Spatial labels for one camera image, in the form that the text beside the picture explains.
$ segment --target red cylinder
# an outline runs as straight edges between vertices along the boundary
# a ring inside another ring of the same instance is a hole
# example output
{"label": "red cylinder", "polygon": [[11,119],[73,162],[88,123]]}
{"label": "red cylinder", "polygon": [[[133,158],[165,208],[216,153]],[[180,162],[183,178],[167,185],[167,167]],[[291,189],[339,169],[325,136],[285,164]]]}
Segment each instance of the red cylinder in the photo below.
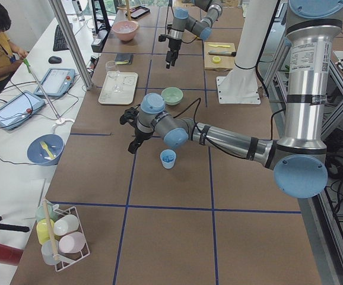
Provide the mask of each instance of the red cylinder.
{"label": "red cylinder", "polygon": [[12,248],[10,246],[2,245],[0,243],[0,263],[18,265],[22,254],[22,249]]}

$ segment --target keyboard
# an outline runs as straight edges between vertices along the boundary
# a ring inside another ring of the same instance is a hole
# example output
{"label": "keyboard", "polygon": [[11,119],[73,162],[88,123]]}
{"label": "keyboard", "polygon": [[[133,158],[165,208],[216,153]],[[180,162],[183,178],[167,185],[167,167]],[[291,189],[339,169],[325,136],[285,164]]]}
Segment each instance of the keyboard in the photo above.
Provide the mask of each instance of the keyboard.
{"label": "keyboard", "polygon": [[57,25],[57,28],[55,28],[54,33],[54,44],[53,44],[53,51],[58,52],[60,50],[67,50],[69,47],[67,47],[67,42],[65,39],[65,36],[63,35],[63,32],[61,31],[61,28],[59,25]]}

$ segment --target blue tablet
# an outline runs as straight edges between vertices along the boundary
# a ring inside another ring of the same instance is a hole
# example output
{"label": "blue tablet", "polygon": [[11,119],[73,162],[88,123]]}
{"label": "blue tablet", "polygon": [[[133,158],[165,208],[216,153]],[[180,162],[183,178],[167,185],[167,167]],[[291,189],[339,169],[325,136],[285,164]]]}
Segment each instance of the blue tablet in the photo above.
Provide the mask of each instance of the blue tablet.
{"label": "blue tablet", "polygon": [[37,113],[45,101],[40,97],[24,91],[0,107],[0,126],[7,130],[14,129]]}
{"label": "blue tablet", "polygon": [[[74,69],[49,68],[41,80],[41,85],[49,97],[61,97],[70,89],[74,77]],[[34,95],[44,96],[40,87],[36,88]]]}

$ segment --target yellow cup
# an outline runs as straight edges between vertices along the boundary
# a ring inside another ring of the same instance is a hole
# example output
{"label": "yellow cup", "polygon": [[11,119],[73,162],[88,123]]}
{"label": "yellow cup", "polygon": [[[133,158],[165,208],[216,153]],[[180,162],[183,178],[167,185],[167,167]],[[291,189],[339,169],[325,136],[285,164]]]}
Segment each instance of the yellow cup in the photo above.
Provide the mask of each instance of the yellow cup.
{"label": "yellow cup", "polygon": [[[54,221],[50,219],[50,223],[52,225],[52,228],[54,227]],[[47,242],[50,239],[49,233],[47,232],[47,224],[46,219],[40,220],[37,223],[36,226],[37,230],[37,237],[39,239],[39,243],[43,245],[45,242]]]}

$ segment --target green bowl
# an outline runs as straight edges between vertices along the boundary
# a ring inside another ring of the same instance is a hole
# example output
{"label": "green bowl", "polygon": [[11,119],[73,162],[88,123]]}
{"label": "green bowl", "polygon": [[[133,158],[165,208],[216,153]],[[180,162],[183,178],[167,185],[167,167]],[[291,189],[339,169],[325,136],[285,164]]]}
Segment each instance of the green bowl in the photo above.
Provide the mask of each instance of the green bowl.
{"label": "green bowl", "polygon": [[177,87],[167,87],[161,92],[162,98],[167,105],[177,105],[183,98],[183,92]]}

